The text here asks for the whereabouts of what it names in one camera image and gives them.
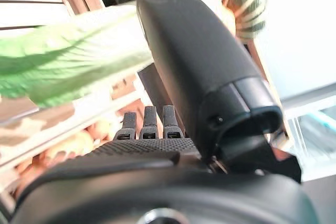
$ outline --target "leafy green vegetable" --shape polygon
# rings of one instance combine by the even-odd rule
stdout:
[[[56,106],[151,62],[136,7],[108,7],[0,40],[0,94]]]

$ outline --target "black mechanical arm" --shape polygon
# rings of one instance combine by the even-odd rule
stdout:
[[[264,137],[282,112],[245,48],[200,0],[138,0],[138,14],[174,105],[164,139],[155,107],[139,139],[126,113],[112,142],[32,182],[11,224],[318,223],[296,157]]]

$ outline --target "green striped gourd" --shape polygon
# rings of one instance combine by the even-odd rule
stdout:
[[[265,27],[268,0],[223,0],[236,18],[236,36],[242,42],[253,39]]]

